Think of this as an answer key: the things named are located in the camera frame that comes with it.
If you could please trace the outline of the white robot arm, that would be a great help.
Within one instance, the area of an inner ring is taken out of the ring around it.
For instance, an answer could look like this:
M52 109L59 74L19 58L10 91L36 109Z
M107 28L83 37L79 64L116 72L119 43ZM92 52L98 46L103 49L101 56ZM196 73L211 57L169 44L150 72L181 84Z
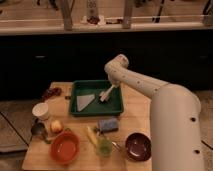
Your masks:
M104 70L112 85L124 83L151 99L152 171L205 171L199 98L182 85L128 70L128 65L119 54Z

